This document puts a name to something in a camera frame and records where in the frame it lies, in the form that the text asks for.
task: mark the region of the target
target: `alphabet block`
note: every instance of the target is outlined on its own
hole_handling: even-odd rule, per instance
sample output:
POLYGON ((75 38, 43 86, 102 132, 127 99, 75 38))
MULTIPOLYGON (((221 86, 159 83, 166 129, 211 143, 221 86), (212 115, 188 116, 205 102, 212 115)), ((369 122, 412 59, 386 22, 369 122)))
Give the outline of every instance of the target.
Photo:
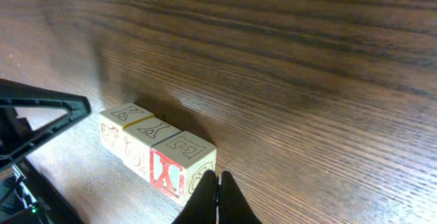
POLYGON ((184 131, 150 150, 150 183, 180 205, 193 194, 202 175, 215 170, 216 147, 184 131))
POLYGON ((124 130, 124 164, 150 182, 150 148, 180 132, 158 118, 150 118, 124 130))
POLYGON ((123 158, 123 129, 151 117, 154 117, 153 113, 133 103, 100 112, 99 129, 103 146, 123 158))

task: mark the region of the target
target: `wood grain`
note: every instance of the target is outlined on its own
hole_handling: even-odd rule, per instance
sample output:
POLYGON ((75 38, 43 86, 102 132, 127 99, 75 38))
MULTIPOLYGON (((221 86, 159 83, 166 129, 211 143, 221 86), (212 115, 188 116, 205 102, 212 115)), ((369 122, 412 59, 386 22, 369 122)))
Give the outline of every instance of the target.
POLYGON ((103 149, 136 102, 216 144, 263 223, 435 223, 437 0, 0 0, 1 78, 89 97, 30 159, 88 223, 180 208, 103 149))

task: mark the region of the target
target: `cable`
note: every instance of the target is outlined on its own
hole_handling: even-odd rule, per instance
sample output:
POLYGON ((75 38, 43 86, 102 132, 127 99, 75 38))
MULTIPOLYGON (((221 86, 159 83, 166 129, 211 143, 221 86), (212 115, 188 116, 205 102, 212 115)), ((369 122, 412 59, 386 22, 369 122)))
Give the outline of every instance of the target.
POLYGON ((16 189, 17 188, 15 188, 15 190, 14 190, 15 196, 24 204, 25 203, 24 200, 20 196, 18 196, 18 193, 16 192, 16 189))
POLYGON ((3 205, 3 203, 8 199, 9 195, 11 195, 12 191, 15 191, 20 186, 20 183, 25 179, 24 176, 20 176, 14 183, 14 185, 9 188, 9 190, 6 192, 6 194, 0 199, 0 206, 3 205))

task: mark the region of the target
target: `black plastic part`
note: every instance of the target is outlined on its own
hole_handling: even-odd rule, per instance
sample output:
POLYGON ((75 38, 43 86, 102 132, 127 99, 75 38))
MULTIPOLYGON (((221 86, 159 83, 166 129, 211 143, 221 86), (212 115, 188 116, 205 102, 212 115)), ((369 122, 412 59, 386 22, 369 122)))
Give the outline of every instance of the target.
POLYGON ((24 176, 25 179, 22 184, 26 186, 32 197, 36 199, 36 206, 38 206, 37 213, 41 223, 83 224, 74 208, 27 159, 15 164, 13 169, 18 175, 24 176))
POLYGON ((39 213, 33 213, 32 208, 27 208, 2 221, 1 224, 40 224, 39 219, 39 213))
POLYGON ((257 223, 261 221, 253 214, 231 173, 221 174, 218 194, 218 215, 220 224, 257 223))
POLYGON ((208 170, 173 224, 215 224, 216 208, 220 224, 261 224, 253 214, 231 173, 208 170))
POLYGON ((86 97, 0 79, 0 171, 19 162, 90 112, 86 97), (26 119, 17 118, 14 107, 64 109, 67 114, 32 131, 26 119))
POLYGON ((20 186, 20 183, 25 179, 24 176, 20 176, 14 183, 14 185, 9 188, 6 194, 0 199, 0 206, 6 201, 6 199, 20 186))
POLYGON ((208 170, 173 224, 215 224, 219 178, 208 170))

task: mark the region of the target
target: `table surface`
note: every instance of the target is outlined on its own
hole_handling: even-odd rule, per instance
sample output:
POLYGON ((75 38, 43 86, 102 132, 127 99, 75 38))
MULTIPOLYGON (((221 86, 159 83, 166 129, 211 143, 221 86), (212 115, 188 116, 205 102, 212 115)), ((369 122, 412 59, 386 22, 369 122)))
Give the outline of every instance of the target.
POLYGON ((100 145, 126 102, 215 143, 263 223, 435 223, 436 22, 437 0, 0 0, 0 77, 89 98, 29 156, 86 223, 181 210, 100 145))

